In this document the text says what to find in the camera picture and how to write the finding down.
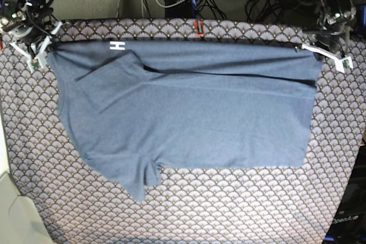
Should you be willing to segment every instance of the black wire bundle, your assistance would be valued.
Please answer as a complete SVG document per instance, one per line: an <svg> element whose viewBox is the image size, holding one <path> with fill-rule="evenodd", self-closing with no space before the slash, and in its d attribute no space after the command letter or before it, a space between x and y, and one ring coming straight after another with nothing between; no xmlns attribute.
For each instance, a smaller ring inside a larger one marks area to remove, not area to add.
<svg viewBox="0 0 366 244"><path fill-rule="evenodd" d="M26 4L25 5L26 6L26 10L25 10L25 12L26 12L26 14L27 14L27 18L28 18L28 20L30 21L30 23L32 23L32 25L34 26L34 27L36 27L38 30L40 30L41 32L43 32L44 34L46 34L46 35L49 35L49 36L54 36L54 35L52 35L52 34L50 34L48 31L46 31L45 29L43 29L42 27L40 27L36 22L35 22L35 18L34 18L34 16L29 12L29 8L28 8L28 5Z"/></svg>
<svg viewBox="0 0 366 244"><path fill-rule="evenodd" d="M218 8L215 0L203 0L202 2L203 2L202 5L201 4L198 5L198 12L199 13L201 13L202 10L205 7L208 7L211 10L211 12L212 12L213 16L215 17L215 19L218 19L218 16L216 15L215 11L219 14L219 16L222 19L225 19L225 20L228 19L228 17L226 16L226 14L222 10L220 10Z"/></svg>
<svg viewBox="0 0 366 244"><path fill-rule="evenodd" d="M274 15L274 23L284 23L285 19L294 12L302 14L306 17L316 18L316 15L308 9L301 8L301 3L296 3L290 0L265 0L265 4L257 17L252 18L253 8L263 0L249 0L245 5L245 13L248 22L264 22L268 17Z"/></svg>

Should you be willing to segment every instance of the blue t-shirt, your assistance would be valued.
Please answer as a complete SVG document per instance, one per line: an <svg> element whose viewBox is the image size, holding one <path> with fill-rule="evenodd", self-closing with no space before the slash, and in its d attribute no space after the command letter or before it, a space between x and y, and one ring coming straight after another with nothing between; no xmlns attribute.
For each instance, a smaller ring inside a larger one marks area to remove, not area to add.
<svg viewBox="0 0 366 244"><path fill-rule="evenodd" d="M160 168L301 166L321 62L208 42L57 44L58 112L82 159L137 201Z"/></svg>

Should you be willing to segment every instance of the gray t-shirt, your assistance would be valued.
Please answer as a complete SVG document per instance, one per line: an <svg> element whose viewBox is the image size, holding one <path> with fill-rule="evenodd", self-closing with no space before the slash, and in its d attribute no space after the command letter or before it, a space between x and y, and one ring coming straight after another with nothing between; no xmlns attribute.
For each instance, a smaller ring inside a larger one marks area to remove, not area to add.
<svg viewBox="0 0 366 244"><path fill-rule="evenodd" d="M58 112L82 159L137 201L160 168L301 166L321 62L233 43L57 44Z"/></svg>

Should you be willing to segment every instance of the scallop pattern fabric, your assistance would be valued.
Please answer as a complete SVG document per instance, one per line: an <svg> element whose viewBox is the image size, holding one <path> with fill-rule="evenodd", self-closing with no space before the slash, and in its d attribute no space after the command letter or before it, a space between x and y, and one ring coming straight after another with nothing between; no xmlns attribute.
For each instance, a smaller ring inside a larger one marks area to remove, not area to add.
<svg viewBox="0 0 366 244"><path fill-rule="evenodd" d="M58 40L162 39L280 44L306 40L289 26L192 20L73 21ZM55 243L322 243L344 194L365 130L366 46L350 41L355 68L323 64L301 168L162 169L162 185L138 204L87 167L56 112L49 67L30 73L3 36L0 97L15 184L31 198Z"/></svg>

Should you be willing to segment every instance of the white label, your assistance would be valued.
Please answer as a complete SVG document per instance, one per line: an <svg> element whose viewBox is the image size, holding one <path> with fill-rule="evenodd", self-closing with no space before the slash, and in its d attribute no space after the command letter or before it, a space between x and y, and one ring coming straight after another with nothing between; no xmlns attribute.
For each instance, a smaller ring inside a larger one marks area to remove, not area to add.
<svg viewBox="0 0 366 244"><path fill-rule="evenodd" d="M126 48L122 47L125 46L126 42L119 42L119 41L111 41L110 42L110 50L116 50L116 51L124 51Z"/></svg>

